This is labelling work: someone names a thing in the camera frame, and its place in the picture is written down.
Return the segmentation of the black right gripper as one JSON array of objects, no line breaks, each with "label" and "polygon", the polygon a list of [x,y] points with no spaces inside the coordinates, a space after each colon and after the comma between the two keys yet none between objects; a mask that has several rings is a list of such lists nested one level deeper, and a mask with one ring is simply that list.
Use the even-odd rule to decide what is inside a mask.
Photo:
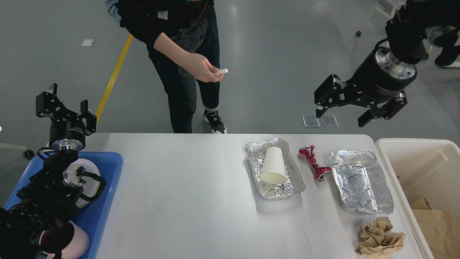
[{"label": "black right gripper", "polygon": [[323,81],[314,92],[316,118],[329,108],[352,104],[369,108],[358,118],[359,127],[373,119],[391,119],[407,104],[403,90],[416,77],[414,64],[399,62],[389,48],[380,46],[373,49],[349,80],[342,81],[331,74]]}]

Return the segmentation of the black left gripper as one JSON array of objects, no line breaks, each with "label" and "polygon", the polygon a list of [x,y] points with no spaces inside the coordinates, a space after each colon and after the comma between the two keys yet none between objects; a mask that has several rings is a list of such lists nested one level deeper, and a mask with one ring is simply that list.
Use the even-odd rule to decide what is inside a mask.
[{"label": "black left gripper", "polygon": [[70,120],[70,110],[57,97],[58,85],[53,83],[48,90],[36,96],[36,116],[51,119],[49,147],[52,150],[74,149],[86,146],[86,136],[95,133],[97,117],[88,109],[88,100],[80,103],[80,114]]}]

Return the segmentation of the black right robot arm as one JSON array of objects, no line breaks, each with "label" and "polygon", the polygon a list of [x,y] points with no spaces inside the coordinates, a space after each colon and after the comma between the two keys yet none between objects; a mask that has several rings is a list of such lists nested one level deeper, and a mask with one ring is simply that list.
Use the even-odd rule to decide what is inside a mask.
[{"label": "black right robot arm", "polygon": [[415,65],[427,57],[423,40],[442,49],[436,65],[450,66],[459,57],[459,27],[458,0],[408,0],[386,23],[388,47],[378,42],[349,80],[332,74],[315,90],[316,117],[356,105],[367,108],[359,127],[391,119],[407,104],[404,89],[416,79]]}]

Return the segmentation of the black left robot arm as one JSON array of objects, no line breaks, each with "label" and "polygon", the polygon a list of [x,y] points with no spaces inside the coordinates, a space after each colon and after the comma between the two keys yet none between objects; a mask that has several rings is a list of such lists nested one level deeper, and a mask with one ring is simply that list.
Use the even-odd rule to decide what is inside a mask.
[{"label": "black left robot arm", "polygon": [[44,251],[62,257],[52,245],[33,244],[43,231],[57,231],[80,211],[77,200],[97,200],[106,181],[83,166],[71,169],[78,153],[86,146],[86,136],[96,131],[97,117],[80,104],[76,113],[65,107],[51,84],[36,97],[36,116],[51,119],[49,146],[42,148],[43,167],[17,192],[20,202],[10,209],[1,208],[1,258],[35,259]]}]

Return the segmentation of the second person's hand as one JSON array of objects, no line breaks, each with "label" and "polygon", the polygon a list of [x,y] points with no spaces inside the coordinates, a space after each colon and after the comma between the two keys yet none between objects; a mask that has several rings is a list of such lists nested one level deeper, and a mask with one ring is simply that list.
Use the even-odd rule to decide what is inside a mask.
[{"label": "second person's hand", "polygon": [[206,57],[200,54],[187,53],[181,66],[195,79],[202,82],[219,82],[223,74],[217,74],[220,70],[213,66]]}]

